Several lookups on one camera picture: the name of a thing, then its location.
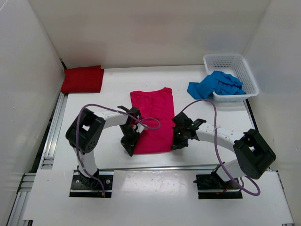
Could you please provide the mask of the blue t-shirt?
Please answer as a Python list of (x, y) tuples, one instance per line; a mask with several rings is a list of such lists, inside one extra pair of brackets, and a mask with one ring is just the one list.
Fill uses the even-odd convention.
[(189, 82), (187, 92), (195, 99), (207, 99), (213, 92), (220, 96), (245, 95), (243, 83), (231, 74), (214, 71), (201, 82)]

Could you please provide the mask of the pink t-shirt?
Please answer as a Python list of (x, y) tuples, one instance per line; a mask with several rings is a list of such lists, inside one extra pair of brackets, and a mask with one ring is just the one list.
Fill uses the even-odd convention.
[(170, 152), (173, 143), (174, 99), (171, 88), (157, 91), (130, 93), (131, 104), (140, 110), (143, 124), (148, 126), (141, 133), (134, 154)]

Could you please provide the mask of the red t-shirt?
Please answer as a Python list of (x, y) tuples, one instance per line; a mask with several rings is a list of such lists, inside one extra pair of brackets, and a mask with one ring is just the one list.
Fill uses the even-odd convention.
[(70, 93), (100, 93), (104, 69), (100, 65), (64, 69), (65, 79), (61, 92)]

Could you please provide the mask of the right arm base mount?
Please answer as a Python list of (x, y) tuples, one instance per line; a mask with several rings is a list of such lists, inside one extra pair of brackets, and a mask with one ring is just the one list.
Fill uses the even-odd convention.
[(193, 182), (197, 185), (199, 200), (243, 198), (240, 188), (232, 180), (225, 182), (211, 174), (198, 174)]

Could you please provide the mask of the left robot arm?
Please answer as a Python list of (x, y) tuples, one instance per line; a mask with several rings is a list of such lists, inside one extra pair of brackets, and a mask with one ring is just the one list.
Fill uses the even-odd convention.
[(85, 108), (68, 128), (65, 137), (73, 147), (77, 160), (80, 182), (89, 190), (102, 186), (99, 183), (99, 169), (96, 166), (94, 149), (104, 129), (119, 126), (123, 137), (121, 145), (129, 156), (133, 156), (143, 127), (138, 125), (141, 119), (140, 110), (135, 107), (119, 110), (92, 112)]

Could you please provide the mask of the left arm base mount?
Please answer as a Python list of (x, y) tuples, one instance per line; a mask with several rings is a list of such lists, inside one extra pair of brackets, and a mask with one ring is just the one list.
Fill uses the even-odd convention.
[(99, 182), (92, 178), (83, 178), (78, 170), (73, 171), (69, 197), (82, 198), (111, 198), (113, 186), (113, 171), (100, 171), (98, 178), (102, 182), (104, 191)]

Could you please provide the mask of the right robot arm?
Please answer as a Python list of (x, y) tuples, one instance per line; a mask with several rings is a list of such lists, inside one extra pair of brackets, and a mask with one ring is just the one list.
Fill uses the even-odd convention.
[(248, 176), (251, 179), (259, 179), (276, 160), (276, 154), (254, 129), (241, 132), (216, 128), (203, 119), (193, 121), (183, 112), (176, 115), (172, 121), (172, 150), (187, 147), (189, 139), (217, 144), (236, 155), (235, 160), (224, 163), (233, 178)]

